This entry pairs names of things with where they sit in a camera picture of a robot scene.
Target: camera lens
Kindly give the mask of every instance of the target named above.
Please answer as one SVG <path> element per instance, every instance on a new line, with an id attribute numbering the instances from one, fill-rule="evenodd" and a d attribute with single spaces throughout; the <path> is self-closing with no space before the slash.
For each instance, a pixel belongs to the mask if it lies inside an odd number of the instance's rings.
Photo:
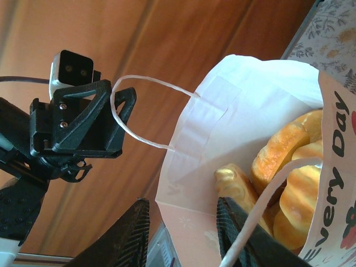
<path id="1" fill-rule="evenodd" d="M 71 72 L 73 70 L 73 67 L 71 65 L 66 65 L 66 71 Z"/>

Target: white string handle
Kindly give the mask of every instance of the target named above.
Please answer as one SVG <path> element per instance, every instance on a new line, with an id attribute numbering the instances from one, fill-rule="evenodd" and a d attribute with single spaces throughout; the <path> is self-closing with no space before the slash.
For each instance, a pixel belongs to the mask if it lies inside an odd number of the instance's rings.
<path id="1" fill-rule="evenodd" d="M 237 261 L 240 252 L 249 240 L 252 232 L 260 221 L 267 204 L 271 199 L 274 192 L 282 185 L 288 174 L 294 169 L 301 168 L 307 165 L 315 165 L 321 167 L 323 164 L 322 160 L 318 157 L 310 157 L 307 159 L 297 159 L 287 163 L 271 180 L 266 189 L 262 192 L 258 198 L 256 205 L 252 208 L 251 213 L 246 219 L 246 222 L 238 234 L 237 238 L 229 248 L 228 252 L 225 254 L 223 260 L 221 261 L 219 267 L 232 267 Z"/>
<path id="2" fill-rule="evenodd" d="M 176 91 L 179 91 L 179 92 L 182 92 L 190 97 L 193 97 L 193 98 L 199 98 L 199 96 L 197 94 L 194 94 L 194 93 L 191 93 L 187 90 L 184 90 L 178 86 L 175 86 L 175 85 L 172 85 L 168 82 L 164 82 L 164 81 L 161 81 L 161 80 L 158 80 L 158 79 L 155 79 L 155 78 L 151 78 L 151 77 L 147 77 L 147 76 L 140 76 L 140 75 L 125 75 L 125 76 L 122 76 L 121 78 L 119 78 L 115 85 L 113 86 L 112 88 L 112 92 L 111 92 L 111 96 L 110 96 L 110 106 L 111 106 L 111 113 L 113 115 L 113 118 L 115 119 L 115 121 L 121 126 L 121 128 L 123 128 L 123 130 L 125 132 L 127 132 L 129 135 L 131 135 L 133 138 L 143 142 L 143 143 L 146 143 L 148 145 L 151 145 L 151 146 L 154 146 L 154 147 L 158 147 L 159 149 L 167 149 L 167 150 L 171 150 L 171 151 L 174 151 L 174 148 L 173 147 L 170 147 L 168 145 L 163 145 L 163 144 L 158 144 L 158 143 L 155 143 L 155 142 L 152 142 L 150 140 L 147 140 L 137 134 L 135 134 L 134 132 L 132 132 L 125 124 L 124 122 L 120 119 L 120 117 L 118 116 L 117 112 L 116 112 L 116 107 L 115 107 L 115 93 L 116 91 L 118 90 L 118 86 L 119 84 L 123 81 L 123 80 L 126 80 L 126 79 L 142 79 L 142 80 L 148 80 L 148 81 L 151 81 L 151 82 L 156 82 L 156 83 L 159 83 L 161 85 L 164 85 L 164 86 L 167 86 L 167 87 L 171 87 L 172 89 L 176 90 Z"/>

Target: bread roll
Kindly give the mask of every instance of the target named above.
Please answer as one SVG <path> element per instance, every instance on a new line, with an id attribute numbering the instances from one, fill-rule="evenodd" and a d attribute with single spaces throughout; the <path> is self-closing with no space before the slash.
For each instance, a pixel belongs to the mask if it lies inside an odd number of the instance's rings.
<path id="1" fill-rule="evenodd" d="M 250 213 L 258 196 L 244 172 L 235 164 L 228 164 L 216 170 L 214 176 L 218 196 L 234 199 L 246 213 Z M 268 234 L 272 235 L 273 221 L 270 220 L 266 212 L 259 224 Z"/>
<path id="2" fill-rule="evenodd" d="M 311 143 L 322 139 L 322 118 L 323 110 L 313 110 L 295 120 L 304 126 Z"/>
<path id="3" fill-rule="evenodd" d="M 251 166 L 251 181 L 257 194 L 261 194 L 274 175 L 287 164 L 294 151 L 309 143 L 310 137 L 299 122 L 284 126 L 258 153 Z M 270 204 L 277 202 L 282 189 L 276 191 Z"/>
<path id="4" fill-rule="evenodd" d="M 296 250 L 306 242 L 308 233 L 299 231 L 290 224 L 280 210 L 274 218 L 273 237 L 289 250 Z"/>
<path id="5" fill-rule="evenodd" d="M 322 140 L 298 148 L 292 160 L 307 157 L 323 158 Z M 321 169 L 304 166 L 293 170 L 287 177 L 280 197 L 279 212 L 274 220 L 274 238 L 290 250 L 304 245 L 317 204 Z"/>

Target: black cable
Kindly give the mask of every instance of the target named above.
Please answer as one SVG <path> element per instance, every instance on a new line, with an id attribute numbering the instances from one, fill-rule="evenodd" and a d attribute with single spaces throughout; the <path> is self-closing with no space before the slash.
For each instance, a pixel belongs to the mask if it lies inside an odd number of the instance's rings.
<path id="1" fill-rule="evenodd" d="M 47 85 L 50 83 L 48 79 L 22 77 L 22 76 L 0 76 L 0 82 L 34 82 Z"/>

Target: camera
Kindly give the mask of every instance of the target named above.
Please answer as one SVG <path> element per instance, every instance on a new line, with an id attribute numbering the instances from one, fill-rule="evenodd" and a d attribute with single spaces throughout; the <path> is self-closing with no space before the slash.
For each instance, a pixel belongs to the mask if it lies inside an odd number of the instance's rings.
<path id="1" fill-rule="evenodd" d="M 56 89 L 93 82 L 94 75 L 93 60 L 68 50 L 61 51 L 51 65 L 50 98 Z"/>

